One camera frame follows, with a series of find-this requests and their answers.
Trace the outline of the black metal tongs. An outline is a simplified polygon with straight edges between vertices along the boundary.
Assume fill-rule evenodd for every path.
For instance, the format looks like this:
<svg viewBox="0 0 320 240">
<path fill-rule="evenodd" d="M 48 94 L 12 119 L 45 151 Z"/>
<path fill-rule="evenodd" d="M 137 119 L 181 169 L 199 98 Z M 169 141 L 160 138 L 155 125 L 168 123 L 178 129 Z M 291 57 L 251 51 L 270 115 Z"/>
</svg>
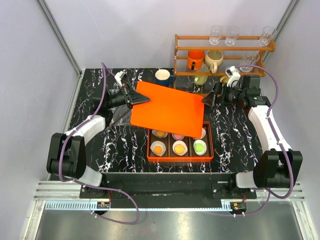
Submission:
<svg viewBox="0 0 320 240">
<path fill-rule="evenodd" d="M 117 125 L 129 125 L 132 109 L 128 109 L 127 106 L 119 106 L 113 113 L 113 117 L 108 128 L 112 128 Z"/>
</svg>

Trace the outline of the orange box lid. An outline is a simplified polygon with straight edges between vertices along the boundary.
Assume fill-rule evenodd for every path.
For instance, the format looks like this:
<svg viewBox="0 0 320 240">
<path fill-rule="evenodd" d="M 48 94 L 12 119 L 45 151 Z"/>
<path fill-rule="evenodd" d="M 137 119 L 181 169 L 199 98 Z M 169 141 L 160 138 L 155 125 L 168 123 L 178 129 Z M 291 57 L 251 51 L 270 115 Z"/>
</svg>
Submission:
<svg viewBox="0 0 320 240">
<path fill-rule="evenodd" d="M 133 126 L 199 138 L 204 121 L 203 97 L 157 84 L 140 81 L 136 91 L 150 98 L 133 106 Z"/>
</svg>

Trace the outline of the orange flower cookie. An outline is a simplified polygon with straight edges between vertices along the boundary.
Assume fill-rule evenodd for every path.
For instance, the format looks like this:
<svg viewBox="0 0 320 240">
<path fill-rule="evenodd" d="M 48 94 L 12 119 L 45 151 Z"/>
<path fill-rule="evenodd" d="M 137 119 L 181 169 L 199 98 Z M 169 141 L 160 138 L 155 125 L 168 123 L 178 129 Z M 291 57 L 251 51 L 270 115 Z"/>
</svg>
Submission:
<svg viewBox="0 0 320 240">
<path fill-rule="evenodd" d="M 158 138 L 165 138 L 165 137 L 167 136 L 167 133 L 164 132 L 164 131 L 157 131 L 157 132 L 156 132 L 156 136 L 157 136 Z"/>
</svg>

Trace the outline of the pink round cookie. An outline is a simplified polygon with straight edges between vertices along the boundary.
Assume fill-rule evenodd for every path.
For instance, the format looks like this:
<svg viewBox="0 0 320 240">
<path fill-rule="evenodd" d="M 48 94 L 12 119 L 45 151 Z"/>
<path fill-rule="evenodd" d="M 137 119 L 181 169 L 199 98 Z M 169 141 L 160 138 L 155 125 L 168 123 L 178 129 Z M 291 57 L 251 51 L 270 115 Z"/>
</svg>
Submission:
<svg viewBox="0 0 320 240">
<path fill-rule="evenodd" d="M 184 138 L 184 136 L 183 136 L 183 135 L 180 135 L 180 134 L 174 134 L 173 137 L 174 137 L 177 141 L 182 140 L 182 139 Z"/>
</svg>

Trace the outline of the green round cookie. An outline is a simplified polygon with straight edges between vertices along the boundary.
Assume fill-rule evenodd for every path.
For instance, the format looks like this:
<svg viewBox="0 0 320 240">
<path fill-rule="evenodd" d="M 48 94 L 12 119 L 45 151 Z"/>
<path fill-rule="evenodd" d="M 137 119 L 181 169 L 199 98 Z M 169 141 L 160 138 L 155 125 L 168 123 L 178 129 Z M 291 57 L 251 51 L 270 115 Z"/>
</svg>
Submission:
<svg viewBox="0 0 320 240">
<path fill-rule="evenodd" d="M 197 153 L 202 153 L 204 151 L 204 146 L 201 143 L 197 143 L 194 145 L 194 150 Z"/>
</svg>

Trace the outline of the orange chocolate chip cookie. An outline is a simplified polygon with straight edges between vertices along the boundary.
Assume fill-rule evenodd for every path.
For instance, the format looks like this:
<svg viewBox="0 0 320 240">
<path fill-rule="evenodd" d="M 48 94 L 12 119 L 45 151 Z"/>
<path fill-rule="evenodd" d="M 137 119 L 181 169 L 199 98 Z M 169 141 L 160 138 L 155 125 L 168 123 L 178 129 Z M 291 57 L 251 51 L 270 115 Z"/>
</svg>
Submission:
<svg viewBox="0 0 320 240">
<path fill-rule="evenodd" d="M 163 147 L 160 146 L 160 145 L 156 145 L 154 148 L 153 148 L 153 152 L 156 154 L 156 155 L 161 155 L 163 153 Z"/>
</svg>

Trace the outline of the yellow round cookie bottom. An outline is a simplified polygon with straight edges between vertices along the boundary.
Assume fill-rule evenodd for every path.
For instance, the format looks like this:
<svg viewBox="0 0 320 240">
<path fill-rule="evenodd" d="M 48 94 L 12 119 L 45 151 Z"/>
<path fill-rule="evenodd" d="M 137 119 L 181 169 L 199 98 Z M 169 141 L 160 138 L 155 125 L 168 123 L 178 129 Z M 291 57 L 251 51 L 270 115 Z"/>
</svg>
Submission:
<svg viewBox="0 0 320 240">
<path fill-rule="evenodd" d="M 185 147 L 182 144 L 177 144 L 174 147 L 174 151 L 177 155 L 183 155 L 185 151 Z"/>
</svg>

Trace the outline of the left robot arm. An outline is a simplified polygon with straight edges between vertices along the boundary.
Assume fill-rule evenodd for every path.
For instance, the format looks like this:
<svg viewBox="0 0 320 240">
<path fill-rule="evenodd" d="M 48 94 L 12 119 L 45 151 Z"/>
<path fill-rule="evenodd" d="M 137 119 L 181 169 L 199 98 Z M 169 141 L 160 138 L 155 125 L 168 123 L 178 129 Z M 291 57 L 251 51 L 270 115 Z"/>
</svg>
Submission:
<svg viewBox="0 0 320 240">
<path fill-rule="evenodd" d="M 54 133 L 50 140 L 46 170 L 64 181 L 75 180 L 90 187 L 97 198 L 108 193 L 108 186 L 102 182 L 103 175 L 87 165 L 86 145 L 97 134 L 112 127 L 135 105 L 151 99 L 122 84 L 118 92 L 102 90 L 101 97 L 93 97 L 94 112 L 84 122 L 65 133 Z M 126 105 L 128 110 L 113 120 L 112 109 Z"/>
</svg>

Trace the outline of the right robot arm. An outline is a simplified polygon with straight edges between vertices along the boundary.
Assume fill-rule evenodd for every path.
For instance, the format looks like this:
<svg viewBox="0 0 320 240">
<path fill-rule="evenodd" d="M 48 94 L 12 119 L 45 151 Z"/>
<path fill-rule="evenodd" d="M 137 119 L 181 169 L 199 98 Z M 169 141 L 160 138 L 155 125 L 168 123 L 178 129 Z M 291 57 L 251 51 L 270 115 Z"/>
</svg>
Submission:
<svg viewBox="0 0 320 240">
<path fill-rule="evenodd" d="M 228 86 L 216 82 L 202 99 L 210 107 L 237 104 L 254 126 L 262 147 L 262 156 L 252 171 L 238 173 L 227 185 L 228 195 L 239 198 L 245 189 L 288 188 L 295 186 L 302 165 L 300 151 L 286 142 L 274 119 L 272 105 L 261 95 L 260 77 L 244 75 Z"/>
</svg>

